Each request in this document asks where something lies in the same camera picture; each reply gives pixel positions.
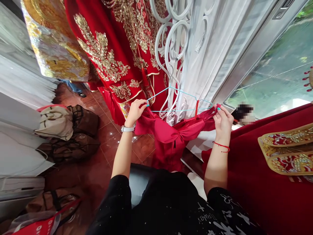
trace woman's right hand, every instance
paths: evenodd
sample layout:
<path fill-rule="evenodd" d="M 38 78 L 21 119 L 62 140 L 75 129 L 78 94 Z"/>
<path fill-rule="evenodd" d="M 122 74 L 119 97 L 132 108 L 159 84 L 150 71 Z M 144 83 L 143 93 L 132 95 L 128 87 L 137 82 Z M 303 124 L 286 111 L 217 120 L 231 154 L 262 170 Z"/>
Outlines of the woman's right hand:
<path fill-rule="evenodd" d="M 133 103 L 130 105 L 129 113 L 127 116 L 127 119 L 125 121 L 125 127 L 133 127 L 135 122 L 138 118 L 140 118 L 142 112 L 147 107 L 147 100 L 138 100 L 136 99 Z"/>
<path fill-rule="evenodd" d="M 217 113 L 213 116 L 215 121 L 216 138 L 230 138 L 231 126 L 234 122 L 234 117 L 221 106 L 217 108 Z"/>

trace clothes hanger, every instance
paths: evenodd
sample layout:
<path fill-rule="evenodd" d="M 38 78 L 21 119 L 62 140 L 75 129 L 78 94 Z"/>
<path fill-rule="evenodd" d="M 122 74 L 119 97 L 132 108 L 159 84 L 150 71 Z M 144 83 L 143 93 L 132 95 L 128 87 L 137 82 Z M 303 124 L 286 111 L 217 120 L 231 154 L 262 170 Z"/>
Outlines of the clothes hanger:
<path fill-rule="evenodd" d="M 186 92 L 184 92 L 184 91 L 182 91 L 182 90 L 176 89 L 175 87 L 172 87 L 172 86 L 171 86 L 171 78 L 172 78 L 172 76 L 173 76 L 174 69 L 173 69 L 173 66 L 172 66 L 171 64 L 169 64 L 169 65 L 172 67 L 172 74 L 171 74 L 171 76 L 170 76 L 170 78 L 169 78 L 169 86 L 168 86 L 167 88 L 165 88 L 163 91 L 160 91 L 159 93 L 157 93 L 157 94 L 155 94 L 154 96 L 152 96 L 152 97 L 150 97 L 149 99 L 147 99 L 147 107 L 150 106 L 150 104 L 149 104 L 149 100 L 150 100 L 150 99 L 152 99 L 153 97 L 157 96 L 158 94 L 160 94 L 160 93 L 162 93 L 162 92 L 164 92 L 164 91 L 166 91 L 166 90 L 168 90 L 168 89 L 170 89 L 170 88 L 173 88 L 174 90 L 176 90 L 176 91 L 178 91 L 178 92 L 182 92 L 182 93 L 184 93 L 184 94 L 186 94 L 186 95 L 189 95 L 189 96 L 192 96 L 192 97 L 195 98 L 195 100 L 196 100 L 196 102 L 197 102 L 197 104 L 196 104 L 196 114 L 195 114 L 195 117 L 197 116 L 198 110 L 200 110 L 200 109 L 198 109 L 198 105 L 199 105 L 199 102 L 200 102 L 200 101 L 204 101 L 204 102 L 207 102 L 207 103 L 210 104 L 210 106 L 209 106 L 208 108 L 201 108 L 201 109 L 210 109 L 210 108 L 213 107 L 213 104 L 212 104 L 211 102 L 209 102 L 209 101 L 206 101 L 206 100 L 203 100 L 203 99 L 198 100 L 197 97 L 195 97 L 195 96 L 193 96 L 193 95 L 191 95 L 191 94 L 188 94 L 188 93 L 186 93 Z M 194 110 L 194 109 L 176 110 L 176 112 L 192 111 L 192 110 Z M 171 111 L 171 110 L 169 110 L 169 111 L 158 110 L 158 111 L 152 111 L 152 112 L 170 112 L 170 111 Z"/>

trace wristwatch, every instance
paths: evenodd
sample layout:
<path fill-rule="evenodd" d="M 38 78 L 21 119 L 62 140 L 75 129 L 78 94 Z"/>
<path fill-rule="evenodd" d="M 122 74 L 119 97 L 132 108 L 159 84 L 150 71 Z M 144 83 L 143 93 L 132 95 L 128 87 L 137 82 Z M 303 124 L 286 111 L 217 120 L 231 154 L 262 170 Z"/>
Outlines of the wristwatch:
<path fill-rule="evenodd" d="M 134 125 L 133 127 L 125 127 L 125 126 L 122 126 L 121 131 L 122 131 L 122 132 L 133 132 L 133 131 L 135 130 L 135 126 L 136 126 L 136 125 Z"/>

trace red satin dress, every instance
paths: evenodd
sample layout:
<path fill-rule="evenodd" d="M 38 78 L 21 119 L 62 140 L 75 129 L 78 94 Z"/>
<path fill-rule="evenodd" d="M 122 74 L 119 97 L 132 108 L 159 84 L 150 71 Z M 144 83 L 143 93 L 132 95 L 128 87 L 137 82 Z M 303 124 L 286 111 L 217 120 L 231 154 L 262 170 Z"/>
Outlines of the red satin dress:
<path fill-rule="evenodd" d="M 153 134 L 156 151 L 152 160 L 152 167 L 166 169 L 169 172 L 181 171 L 180 160 L 184 148 L 190 140 L 198 137 L 201 131 L 215 129 L 213 116 L 215 108 L 202 112 L 191 119 L 183 119 L 174 126 L 170 126 L 159 116 L 146 108 L 137 120 L 135 134 Z"/>
<path fill-rule="evenodd" d="M 161 3 L 158 12 L 164 14 Z M 117 104 L 108 105 L 114 107 L 111 115 L 123 125 L 131 102 L 148 99 L 168 86 L 154 50 L 161 23 L 154 18 L 149 0 L 65 0 L 64 4 L 72 31 L 103 89 L 111 93 L 104 97 L 106 103 Z M 151 108 L 160 110 L 166 97 L 163 92 L 151 99 Z"/>
<path fill-rule="evenodd" d="M 269 235 L 312 234 L 313 181 L 296 182 L 294 177 L 272 171 L 258 137 L 310 124 L 312 114 L 310 103 L 231 133 L 228 190 Z M 202 152 L 204 170 L 210 153 Z"/>

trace person's foot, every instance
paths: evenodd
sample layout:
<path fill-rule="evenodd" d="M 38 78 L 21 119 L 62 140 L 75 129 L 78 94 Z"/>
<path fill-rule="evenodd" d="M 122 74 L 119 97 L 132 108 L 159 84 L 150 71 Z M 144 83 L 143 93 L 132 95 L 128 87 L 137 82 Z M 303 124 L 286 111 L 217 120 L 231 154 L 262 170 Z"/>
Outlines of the person's foot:
<path fill-rule="evenodd" d="M 83 93 L 79 93 L 78 95 L 79 95 L 80 97 L 82 97 L 82 98 L 85 98 L 85 97 L 86 97 L 86 95 L 83 94 Z"/>

